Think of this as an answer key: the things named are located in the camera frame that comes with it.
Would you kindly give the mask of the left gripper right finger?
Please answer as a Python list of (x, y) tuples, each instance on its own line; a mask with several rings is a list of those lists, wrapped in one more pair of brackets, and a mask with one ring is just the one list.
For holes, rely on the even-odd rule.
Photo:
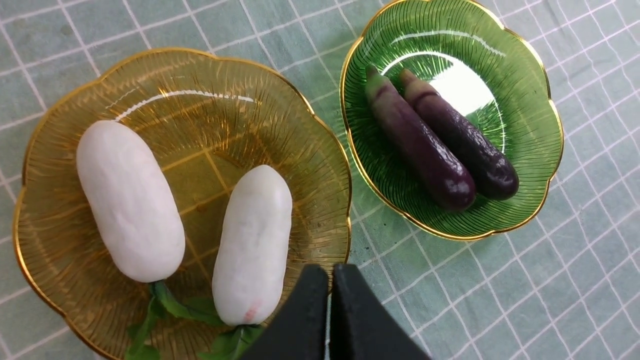
[(330, 359), (429, 360), (380, 303), (354, 264), (333, 267)]

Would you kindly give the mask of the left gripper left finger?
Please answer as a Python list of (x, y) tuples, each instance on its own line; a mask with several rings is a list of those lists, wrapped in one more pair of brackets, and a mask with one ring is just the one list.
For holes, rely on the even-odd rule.
[(317, 264), (302, 269), (295, 287), (242, 360), (322, 360), (329, 276)]

